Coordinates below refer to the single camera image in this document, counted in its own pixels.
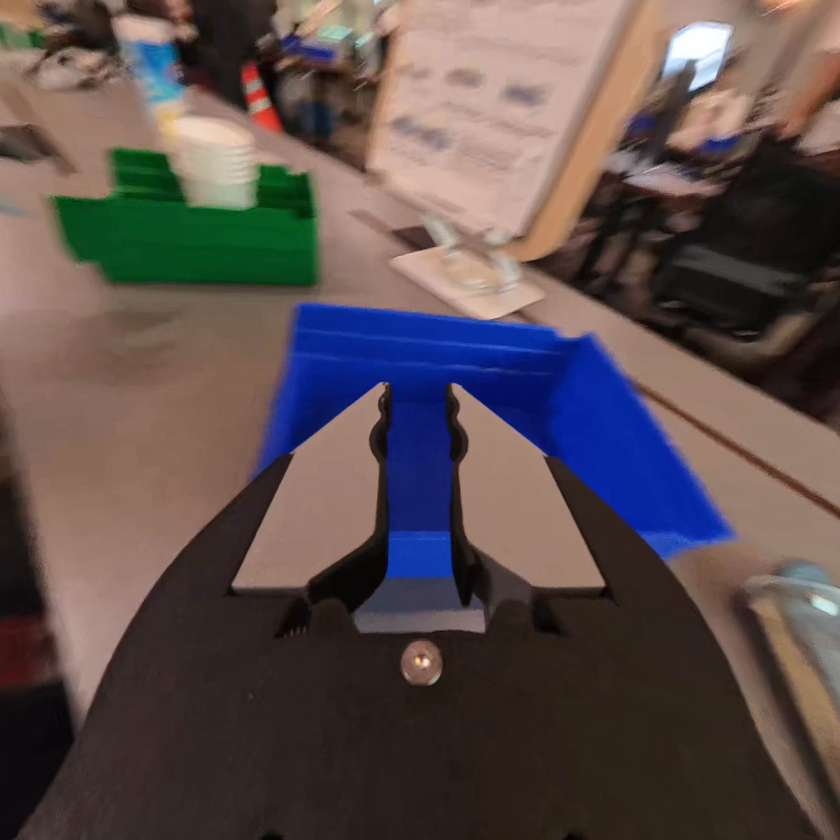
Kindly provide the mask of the orange traffic cone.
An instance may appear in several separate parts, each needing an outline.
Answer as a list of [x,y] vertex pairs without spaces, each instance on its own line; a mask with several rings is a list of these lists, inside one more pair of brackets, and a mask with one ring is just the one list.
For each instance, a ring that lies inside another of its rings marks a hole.
[[254,61],[248,60],[242,64],[240,80],[252,123],[268,132],[282,133],[282,123]]

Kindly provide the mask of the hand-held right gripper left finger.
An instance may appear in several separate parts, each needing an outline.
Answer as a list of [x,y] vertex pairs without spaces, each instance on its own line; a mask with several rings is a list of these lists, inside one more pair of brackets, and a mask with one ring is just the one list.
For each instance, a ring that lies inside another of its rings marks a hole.
[[388,556],[387,437],[392,389],[380,382],[287,458],[233,582],[242,595],[287,593],[358,608]]

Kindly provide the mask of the blue plastic bin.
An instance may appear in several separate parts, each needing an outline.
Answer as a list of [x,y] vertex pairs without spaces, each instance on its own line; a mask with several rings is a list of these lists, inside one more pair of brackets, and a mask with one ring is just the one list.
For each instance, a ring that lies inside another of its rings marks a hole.
[[736,535],[601,344],[539,325],[302,303],[256,472],[380,382],[392,387],[388,577],[452,575],[448,383],[562,460],[663,560]]

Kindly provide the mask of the green plastic bin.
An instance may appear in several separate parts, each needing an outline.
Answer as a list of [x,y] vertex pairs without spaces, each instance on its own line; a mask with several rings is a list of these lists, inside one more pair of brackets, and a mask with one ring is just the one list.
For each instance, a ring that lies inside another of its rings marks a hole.
[[319,279],[319,211],[309,173],[258,168],[257,205],[190,206],[166,156],[108,152],[105,197],[53,195],[68,253],[124,284],[312,287]]

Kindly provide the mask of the wooden instruction board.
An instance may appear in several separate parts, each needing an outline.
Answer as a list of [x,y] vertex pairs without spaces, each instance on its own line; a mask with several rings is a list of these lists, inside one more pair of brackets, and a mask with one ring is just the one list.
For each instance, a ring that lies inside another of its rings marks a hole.
[[366,169],[521,262],[558,249],[644,99],[656,1],[405,2]]

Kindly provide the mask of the wipes canister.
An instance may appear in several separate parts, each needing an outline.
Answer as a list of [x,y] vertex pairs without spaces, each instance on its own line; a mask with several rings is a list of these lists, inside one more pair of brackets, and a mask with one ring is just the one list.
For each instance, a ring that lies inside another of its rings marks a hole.
[[112,20],[122,56],[162,138],[186,115],[186,90],[172,23],[159,17],[121,14]]

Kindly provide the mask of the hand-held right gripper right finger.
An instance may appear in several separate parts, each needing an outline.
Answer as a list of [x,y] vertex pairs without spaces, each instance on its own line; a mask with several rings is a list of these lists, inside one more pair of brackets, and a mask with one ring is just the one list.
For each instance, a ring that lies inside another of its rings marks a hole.
[[600,595],[602,573],[540,447],[447,384],[451,564],[463,606]]

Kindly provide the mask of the stack of white paper cups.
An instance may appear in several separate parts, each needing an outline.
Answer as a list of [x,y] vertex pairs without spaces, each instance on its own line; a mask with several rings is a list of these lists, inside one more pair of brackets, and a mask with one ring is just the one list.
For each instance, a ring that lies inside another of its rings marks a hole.
[[184,116],[164,134],[170,166],[190,207],[257,206],[259,162],[252,132],[234,122]]

